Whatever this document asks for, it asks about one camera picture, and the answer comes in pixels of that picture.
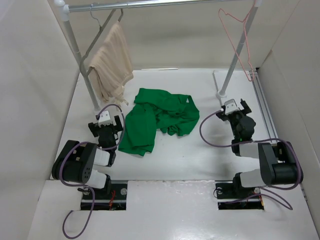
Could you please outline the green t shirt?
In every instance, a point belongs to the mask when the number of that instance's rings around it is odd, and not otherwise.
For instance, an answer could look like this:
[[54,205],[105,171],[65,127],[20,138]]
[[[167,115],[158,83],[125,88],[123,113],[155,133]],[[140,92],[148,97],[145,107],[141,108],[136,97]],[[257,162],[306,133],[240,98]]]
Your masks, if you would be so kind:
[[157,131],[169,136],[190,134],[200,119],[191,95],[162,89],[140,88],[134,107],[125,117],[125,130],[118,150],[143,157],[155,147]]

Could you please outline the pink wire hanger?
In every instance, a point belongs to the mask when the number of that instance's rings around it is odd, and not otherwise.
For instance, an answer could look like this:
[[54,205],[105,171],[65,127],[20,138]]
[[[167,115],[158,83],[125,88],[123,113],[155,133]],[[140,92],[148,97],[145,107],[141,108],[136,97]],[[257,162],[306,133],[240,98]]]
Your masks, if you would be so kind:
[[[224,83],[227,84],[227,82],[229,82],[231,80],[231,76],[233,74],[233,71],[237,65],[237,62],[240,63],[240,66],[246,76],[246,78],[248,79],[249,82],[252,82],[254,80],[254,77],[255,77],[255,74],[253,73],[252,76],[249,76],[245,70],[245,66],[243,64],[243,62],[241,61],[240,59],[240,54],[242,52],[242,49],[243,49],[243,46],[246,47],[246,50],[247,50],[247,64],[249,65],[250,67],[250,70],[253,72],[254,71],[254,68],[253,68],[253,65],[251,63],[251,54],[250,54],[250,48],[249,48],[249,42],[248,42],[248,32],[250,30],[250,27],[252,25],[252,22],[255,18],[255,15],[256,15],[256,12],[259,8],[259,6],[262,4],[262,1],[261,0],[254,0],[253,1],[253,4],[252,4],[252,7],[250,8],[250,10],[248,11],[248,13],[246,14],[246,16],[244,17],[244,19],[239,19],[235,16],[233,16],[232,14],[226,12],[224,9],[220,8],[218,10],[218,17],[219,17],[219,20],[222,24],[222,27],[227,35],[227,38],[229,40],[229,42],[231,43],[231,46],[234,50],[234,56],[233,56],[233,59],[232,59],[232,62],[230,64],[230,67],[229,67],[229,70],[228,70],[228,73],[227,73],[227,76],[225,78],[225,81]],[[235,21],[239,22],[239,23],[242,23],[242,28],[243,28],[243,31],[242,31],[242,35],[240,37],[240,40],[239,40],[239,43],[237,45],[237,48],[235,48],[235,45],[233,44],[232,40],[231,40],[231,37],[230,37],[230,34],[227,30],[227,27],[225,26],[225,23],[223,21],[223,18],[221,17],[221,13],[223,13],[225,16],[228,16],[228,17],[231,17],[232,19],[234,19]]]

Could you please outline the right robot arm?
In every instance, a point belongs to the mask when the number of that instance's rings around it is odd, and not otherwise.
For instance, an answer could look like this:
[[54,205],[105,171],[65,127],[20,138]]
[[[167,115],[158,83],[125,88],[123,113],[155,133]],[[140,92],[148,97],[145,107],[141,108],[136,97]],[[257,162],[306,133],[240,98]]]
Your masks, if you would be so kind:
[[270,140],[253,141],[256,122],[248,116],[252,111],[247,103],[241,99],[240,104],[243,109],[237,106],[234,99],[228,100],[221,106],[222,112],[216,115],[230,123],[232,152],[238,157],[257,159],[259,168],[236,173],[232,183],[216,184],[222,195],[227,199],[244,198],[255,188],[302,183],[304,174],[295,159],[291,143],[281,140],[276,143]]

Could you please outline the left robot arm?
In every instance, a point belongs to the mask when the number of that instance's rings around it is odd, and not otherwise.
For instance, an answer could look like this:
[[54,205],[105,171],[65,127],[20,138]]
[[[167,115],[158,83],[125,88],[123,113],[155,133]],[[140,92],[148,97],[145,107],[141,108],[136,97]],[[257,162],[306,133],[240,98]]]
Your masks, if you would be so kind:
[[116,159],[118,132],[124,130],[120,117],[114,120],[90,122],[88,127],[98,143],[80,143],[68,140],[55,160],[51,176],[78,185],[90,186],[100,198],[107,198],[112,191],[112,181],[108,174],[98,172],[94,166],[111,167]]

